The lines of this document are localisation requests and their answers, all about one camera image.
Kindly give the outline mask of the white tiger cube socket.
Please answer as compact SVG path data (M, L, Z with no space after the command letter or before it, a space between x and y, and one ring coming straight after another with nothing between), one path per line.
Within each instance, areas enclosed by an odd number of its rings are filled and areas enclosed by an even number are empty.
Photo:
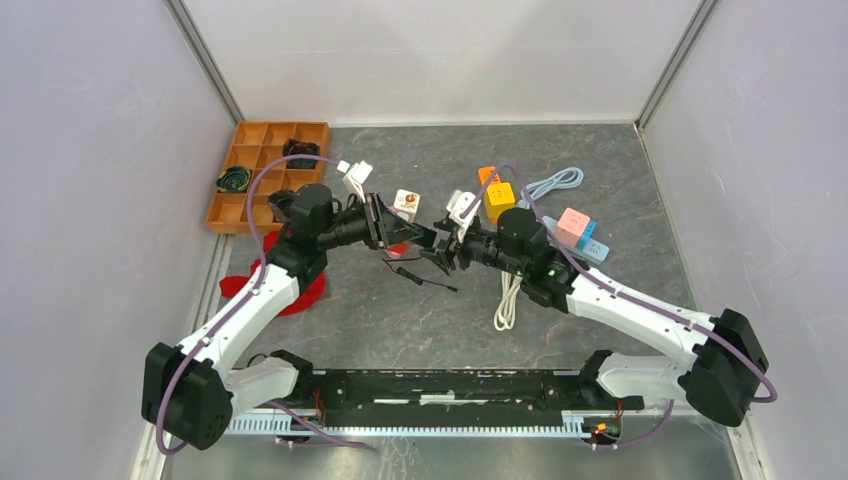
M421 196L413 191L398 189L390 210L398 217L413 223L421 202Z

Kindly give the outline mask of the black charger with cable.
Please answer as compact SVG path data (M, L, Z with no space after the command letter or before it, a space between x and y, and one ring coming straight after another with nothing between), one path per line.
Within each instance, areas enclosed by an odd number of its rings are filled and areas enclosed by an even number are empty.
M407 280L410 280L411 282L413 282L414 284L416 284L418 286L432 285L432 286L437 286L437 287L447 289L447 290L454 292L454 293L459 292L459 289L457 287L454 287L452 285L449 285L449 284L446 284L446 283L443 283L443 282L438 282L438 281L435 281L435 280L423 278L420 275L411 272L409 269L407 269L403 266L404 262L411 263L411 262L416 262L416 261L422 260L422 259L423 258L420 255L417 256L417 257L405 257L405 255L403 255L400 259L390 259L386 255L386 258L383 260L383 262L388 266L388 268L394 274L401 276L401 277L403 277Z

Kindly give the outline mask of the yellow cube socket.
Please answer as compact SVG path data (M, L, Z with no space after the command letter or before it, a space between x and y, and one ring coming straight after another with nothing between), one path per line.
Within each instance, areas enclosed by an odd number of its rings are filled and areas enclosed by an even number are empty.
M505 211L516 206L512 185L509 182L491 183L486 187L483 203L487 218L496 224Z

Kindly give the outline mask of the pink cube socket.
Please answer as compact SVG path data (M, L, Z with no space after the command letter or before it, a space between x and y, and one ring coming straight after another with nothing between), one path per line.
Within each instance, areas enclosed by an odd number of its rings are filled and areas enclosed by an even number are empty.
M568 207L557 220L555 235L562 244L576 247L590 221L590 216Z

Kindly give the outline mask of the red cube socket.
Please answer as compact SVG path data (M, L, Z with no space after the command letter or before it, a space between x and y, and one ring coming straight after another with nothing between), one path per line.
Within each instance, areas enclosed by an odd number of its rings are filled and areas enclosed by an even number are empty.
M400 259L403 255L406 254L407 249L408 249L408 243L402 242L402 243L388 247L385 250L385 253L390 259Z

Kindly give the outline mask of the blue plug adapter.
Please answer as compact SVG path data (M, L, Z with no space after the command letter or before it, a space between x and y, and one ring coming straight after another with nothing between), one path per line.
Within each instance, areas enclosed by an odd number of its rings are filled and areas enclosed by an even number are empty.
M596 226L597 226L597 222L595 220L590 220L587 223L585 229L583 230L581 236L579 237L579 239L576 243L575 248L577 250L582 250L587 245L587 243L591 239L591 236L592 236Z

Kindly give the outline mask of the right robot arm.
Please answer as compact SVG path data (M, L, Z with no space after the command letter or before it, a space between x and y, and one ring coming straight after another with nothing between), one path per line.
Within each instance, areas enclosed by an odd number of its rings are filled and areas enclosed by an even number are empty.
M615 397L683 400L724 426L742 424L765 384L768 360L748 318L732 309L713 316L660 301L564 255L535 215L512 208L495 230L473 220L461 232L451 217L436 223L445 239L423 256L445 273L473 263L518 277L536 304L597 321L654 348L654 357L600 353L577 382L580 400L602 408Z

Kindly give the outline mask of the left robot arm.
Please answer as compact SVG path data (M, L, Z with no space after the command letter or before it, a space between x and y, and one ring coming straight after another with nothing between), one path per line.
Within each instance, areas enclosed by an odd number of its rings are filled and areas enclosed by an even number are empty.
M329 250L355 243L381 250L403 242L429 248L436 238L434 230L399 217L375 194L338 209L327 186L310 184L283 191L282 199L287 221L247 284L209 324L176 346L158 343L147 354L142 416L155 426L166 455L180 450L167 446L166 434L204 450L235 416L274 400L297 408L312 399L313 379L283 358L242 369L235 363L320 276Z

